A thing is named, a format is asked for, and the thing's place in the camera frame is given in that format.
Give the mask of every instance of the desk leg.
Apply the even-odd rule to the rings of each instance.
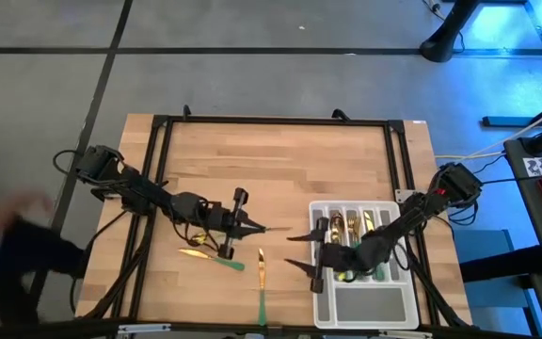
[[[542,274],[539,245],[460,264],[464,283],[527,273]]]
[[[453,56],[457,34],[466,24],[480,0],[457,0],[444,23],[420,46],[420,53],[434,62],[447,62]]]

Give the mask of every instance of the gray floor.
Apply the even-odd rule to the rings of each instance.
[[[0,0],[0,47],[107,47],[122,3]],[[542,1],[532,4],[542,25]],[[135,0],[120,46],[417,48],[439,25],[421,0]],[[462,33],[468,49],[542,49],[522,6],[481,5]],[[104,59],[0,55],[0,197],[29,186],[56,197],[63,177],[51,157],[76,145]],[[90,143],[117,145],[128,113],[178,114],[184,104],[195,114],[326,117],[339,107],[353,118],[426,120],[436,154],[466,154],[513,132],[483,129],[481,117],[542,110],[542,56],[444,64],[420,56],[117,56]],[[482,177],[510,175],[501,162]],[[481,206],[471,229],[500,229],[510,218],[517,248],[536,243],[515,185],[488,187]],[[77,186],[63,236],[84,246],[100,209]],[[69,286],[50,274],[44,319],[71,318]],[[528,332],[515,310],[474,310],[473,318]]]

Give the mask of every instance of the wooden tabletop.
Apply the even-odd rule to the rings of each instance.
[[[137,169],[143,163],[151,119],[152,115],[129,115],[120,141],[125,162]],[[426,190],[437,169],[428,129],[424,121],[406,121],[405,126],[416,188]],[[403,183],[396,136],[393,139]],[[159,153],[160,142],[151,178]],[[291,229],[234,242],[234,260],[246,264],[246,270],[238,272],[178,253],[186,245],[159,213],[140,301],[141,320],[256,324],[257,252],[262,248],[267,263],[268,323],[313,325],[310,280],[283,260],[309,262],[310,244],[289,242],[286,237],[309,231],[311,201],[392,200],[384,135],[374,127],[174,123],[165,180],[169,180],[165,189],[171,193],[192,191],[229,208],[233,190],[243,187],[250,195],[245,210],[252,219],[267,227]],[[120,201],[106,202],[99,228],[119,211]],[[96,241],[77,315],[90,311],[118,276],[130,219],[125,215]],[[198,230],[191,227],[190,234]],[[435,284],[459,316],[471,323],[451,230],[431,220],[424,234]],[[124,315],[133,282],[126,290]],[[422,322],[429,323],[419,283],[417,291]]]

